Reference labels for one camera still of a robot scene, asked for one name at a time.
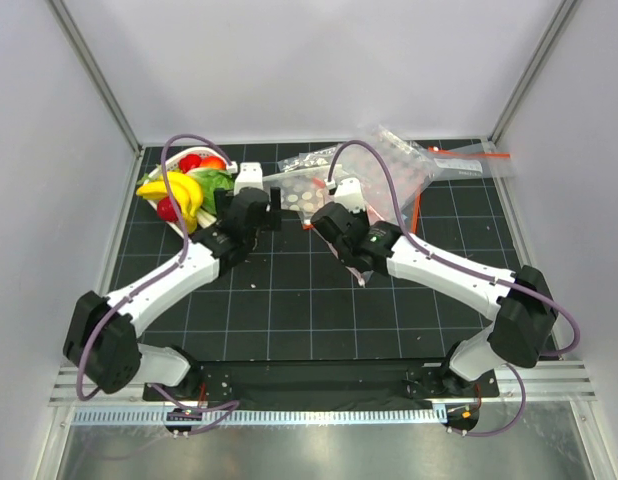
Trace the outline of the clear pink-dotted zip bag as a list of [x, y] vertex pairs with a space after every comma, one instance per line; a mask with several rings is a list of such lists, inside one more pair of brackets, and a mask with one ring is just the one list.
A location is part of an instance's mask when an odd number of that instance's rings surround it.
[[338, 261], [349, 270], [353, 270], [362, 276], [362, 283], [365, 284], [369, 275], [376, 272], [385, 277], [389, 276], [387, 259], [393, 253], [391, 248], [399, 237], [399, 230], [396, 225], [385, 221], [377, 221], [369, 226], [368, 232], [358, 246], [356, 255], [351, 260], [340, 260], [334, 251]]

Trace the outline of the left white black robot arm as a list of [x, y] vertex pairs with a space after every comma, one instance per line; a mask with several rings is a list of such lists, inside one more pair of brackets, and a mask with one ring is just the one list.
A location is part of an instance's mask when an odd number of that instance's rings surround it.
[[78, 299], [63, 354], [78, 369], [80, 399], [90, 397], [86, 379], [105, 394], [139, 382], [179, 400], [197, 395], [203, 382], [199, 361], [180, 347], [155, 347], [139, 339], [182, 298], [243, 263], [261, 232], [281, 226], [278, 187], [217, 196], [224, 202], [219, 220], [185, 238], [175, 257], [124, 288], [105, 296], [89, 291]]

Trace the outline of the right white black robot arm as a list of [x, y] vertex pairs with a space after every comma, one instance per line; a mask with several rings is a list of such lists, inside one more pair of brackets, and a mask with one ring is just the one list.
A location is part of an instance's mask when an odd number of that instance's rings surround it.
[[438, 291], [472, 308], [489, 324], [455, 343], [426, 379], [436, 394], [464, 395], [485, 373], [506, 363], [532, 368], [546, 352], [558, 312], [543, 274], [476, 263], [433, 246], [386, 221], [369, 222], [330, 202], [311, 218], [338, 260], [361, 273], [375, 272]]

